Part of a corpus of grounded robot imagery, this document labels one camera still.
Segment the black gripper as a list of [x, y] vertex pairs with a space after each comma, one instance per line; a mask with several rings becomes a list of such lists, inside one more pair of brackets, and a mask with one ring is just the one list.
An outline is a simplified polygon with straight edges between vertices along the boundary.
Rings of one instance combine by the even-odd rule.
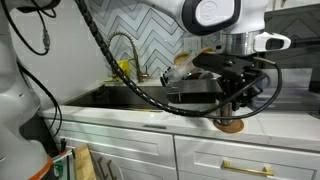
[[237, 111], [253, 97], [263, 92], [254, 86], [266, 75], [253, 66], [249, 58], [204, 53], [193, 60], [193, 64], [206, 71], [218, 74], [218, 84], [222, 90], [222, 100], [231, 97], [233, 111]]

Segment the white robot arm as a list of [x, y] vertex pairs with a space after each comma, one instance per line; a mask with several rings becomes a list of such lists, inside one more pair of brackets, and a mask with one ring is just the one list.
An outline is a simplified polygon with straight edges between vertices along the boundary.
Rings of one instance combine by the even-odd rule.
[[[1, 0], [0, 6], [0, 180], [39, 180], [51, 159], [42, 144], [27, 140], [19, 128], [36, 114], [38, 96], [21, 75], [10, 30], [10, 11], [24, 13], [55, 8], [61, 0]], [[193, 35], [220, 30], [244, 34], [265, 28], [268, 0], [136, 0], [173, 18]]]

